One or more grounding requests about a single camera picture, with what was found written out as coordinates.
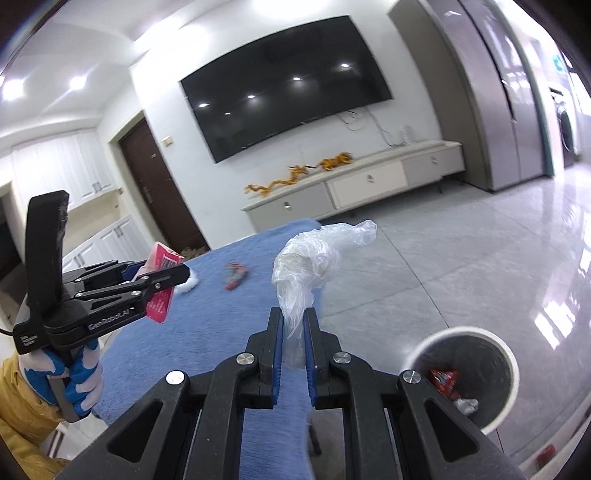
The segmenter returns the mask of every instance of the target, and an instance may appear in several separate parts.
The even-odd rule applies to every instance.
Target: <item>triangular cutout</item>
[[[162,402],[154,400],[107,445],[107,451],[133,463],[141,460],[150,434],[154,429]]]
[[[433,400],[425,402],[425,410],[435,430],[439,448],[448,462],[473,455],[478,444],[469,437]]]

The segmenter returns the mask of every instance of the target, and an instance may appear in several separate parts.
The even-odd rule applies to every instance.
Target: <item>tv screen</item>
[[[181,84],[216,162],[299,125],[392,98],[349,17],[260,38]]]

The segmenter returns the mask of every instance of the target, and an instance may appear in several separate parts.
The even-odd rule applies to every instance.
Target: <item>metal screw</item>
[[[419,383],[421,378],[421,374],[415,370],[405,370],[402,372],[402,379],[406,383]]]
[[[351,356],[347,352],[336,352],[333,355],[333,360],[338,364],[348,364],[351,361]]]
[[[244,352],[236,357],[236,362],[240,365],[250,365],[255,360],[255,356],[252,353]]]
[[[184,373],[180,370],[173,370],[166,374],[166,383],[170,385],[178,385],[184,380]]]

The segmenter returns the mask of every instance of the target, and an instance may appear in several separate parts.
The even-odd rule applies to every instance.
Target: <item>clear plastic bag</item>
[[[304,365],[303,315],[312,306],[312,290],[339,270],[341,252],[370,244],[378,227],[371,220],[358,225],[336,223],[303,232],[290,239],[273,263],[272,283],[283,312],[283,361]]]

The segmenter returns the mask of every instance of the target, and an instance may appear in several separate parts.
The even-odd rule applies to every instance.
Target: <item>refrigerator door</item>
[[[455,50],[470,84],[470,98],[480,141],[488,153],[488,189],[519,183],[519,162],[512,112],[495,63],[478,29],[457,0],[428,0],[443,34]]]
[[[544,173],[542,136],[534,95],[521,58],[509,37],[509,32],[484,0],[459,1],[486,43],[505,88],[508,106],[513,116],[519,178],[523,181],[539,177]]]

